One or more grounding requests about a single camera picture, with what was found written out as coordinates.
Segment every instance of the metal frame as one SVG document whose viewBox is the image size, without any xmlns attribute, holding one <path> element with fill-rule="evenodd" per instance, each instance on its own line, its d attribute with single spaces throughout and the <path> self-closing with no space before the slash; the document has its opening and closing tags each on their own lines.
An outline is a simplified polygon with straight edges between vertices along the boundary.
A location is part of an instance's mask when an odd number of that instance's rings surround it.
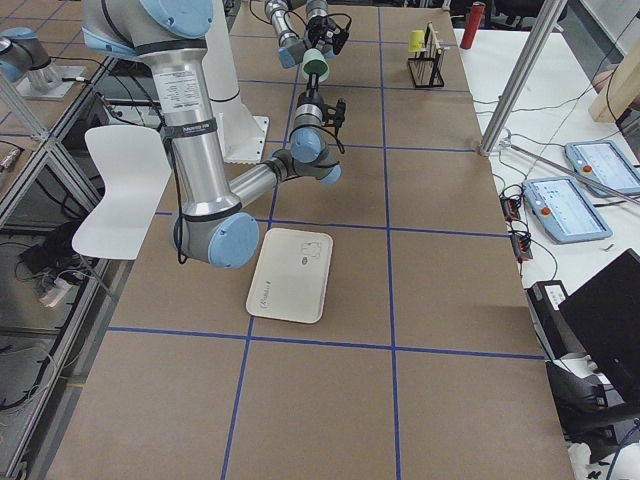
<svg viewBox="0 0 640 480">
<path fill-rule="evenodd" d="M 529 78 L 529 74 L 542 52 L 549 35 L 553 31 L 562 9 L 567 4 L 567 0 L 546 0 L 540 9 L 540 14 L 536 20 L 529 38 L 522 48 L 522 53 L 516 62 L 516 66 L 511 72 L 504 92 L 500 96 L 495 112 L 487 125 L 482 137 L 479 151 L 480 155 L 489 156 L 495 147 L 498 137 L 504 128 L 511 111 L 520 96 L 520 92 Z"/>
</svg>

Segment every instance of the white tray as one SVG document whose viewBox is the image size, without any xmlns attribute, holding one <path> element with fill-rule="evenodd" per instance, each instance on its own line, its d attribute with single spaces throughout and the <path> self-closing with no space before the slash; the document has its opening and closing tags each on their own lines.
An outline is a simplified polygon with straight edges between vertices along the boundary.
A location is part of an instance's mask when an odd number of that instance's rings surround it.
<svg viewBox="0 0 640 480">
<path fill-rule="evenodd" d="M 273 228 L 264 237 L 247 311 L 256 317 L 316 323 L 322 317 L 333 239 Z"/>
</svg>

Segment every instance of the metal rod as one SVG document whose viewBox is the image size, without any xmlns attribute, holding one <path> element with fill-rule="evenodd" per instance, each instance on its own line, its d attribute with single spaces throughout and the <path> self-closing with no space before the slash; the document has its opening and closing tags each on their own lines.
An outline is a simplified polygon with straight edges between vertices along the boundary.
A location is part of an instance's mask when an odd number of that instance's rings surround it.
<svg viewBox="0 0 640 480">
<path fill-rule="evenodd" d="M 590 187 L 593 188 L 597 188 L 598 190 L 603 190 L 607 193 L 610 193 L 611 195 L 615 195 L 616 197 L 620 197 L 623 200 L 626 200 L 627 202 L 631 202 L 634 203 L 638 206 L 640 206 L 640 200 L 637 200 L 633 197 L 630 197 L 629 195 L 625 195 L 622 192 L 619 192 L 618 190 L 611 188 L 611 187 L 607 187 L 606 185 L 603 185 L 600 182 L 596 182 L 595 180 L 591 180 L 590 178 L 586 178 L 583 177 L 582 175 L 580 175 L 579 173 L 574 172 L 571 169 L 568 169 L 566 167 L 563 167 L 562 165 L 558 165 L 555 162 L 552 162 L 551 160 L 547 160 L 544 157 L 541 157 L 540 155 L 536 155 L 535 153 L 531 153 L 528 150 L 525 150 L 524 148 L 518 147 L 517 145 L 509 145 L 509 148 L 511 148 L 512 150 L 515 150 L 516 152 L 519 153 L 523 153 L 524 155 L 527 155 L 535 160 L 538 160 L 542 163 L 545 163 L 553 168 L 557 168 L 558 170 L 560 170 L 563 173 L 566 173 L 567 175 L 571 175 L 573 178 L 575 178 L 577 181 L 582 182 L 586 185 L 589 185 Z"/>
<path fill-rule="evenodd" d="M 513 110 L 513 106 L 566 3 L 567 0 L 546 0 L 542 5 L 538 19 L 522 48 L 516 66 L 511 72 L 509 81 L 484 132 L 480 143 L 480 155 L 488 156 L 495 147 L 500 132 L 507 123 L 511 110 Z"/>
</svg>

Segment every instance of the white chair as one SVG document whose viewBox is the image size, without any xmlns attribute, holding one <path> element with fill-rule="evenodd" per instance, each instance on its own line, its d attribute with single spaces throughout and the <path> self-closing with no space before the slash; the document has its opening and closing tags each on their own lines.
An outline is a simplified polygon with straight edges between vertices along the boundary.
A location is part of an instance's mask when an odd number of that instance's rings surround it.
<svg viewBox="0 0 640 480">
<path fill-rule="evenodd" d="M 89 257 L 134 260 L 171 174 L 160 135 L 111 125 L 89 130 L 85 139 L 105 194 L 74 235 L 73 249 Z"/>
</svg>

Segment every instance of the black chair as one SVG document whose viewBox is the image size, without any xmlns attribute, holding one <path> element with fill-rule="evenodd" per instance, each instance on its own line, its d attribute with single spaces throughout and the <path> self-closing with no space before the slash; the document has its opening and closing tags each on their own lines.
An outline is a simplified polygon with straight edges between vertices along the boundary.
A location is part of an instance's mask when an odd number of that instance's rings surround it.
<svg viewBox="0 0 640 480">
<path fill-rule="evenodd" d="M 494 0 L 495 13 L 507 16 L 507 25 L 513 26 L 515 30 L 522 30 L 522 22 L 525 18 L 536 18 L 540 13 L 544 0 Z M 567 16 L 565 6 L 558 20 Z"/>
</svg>

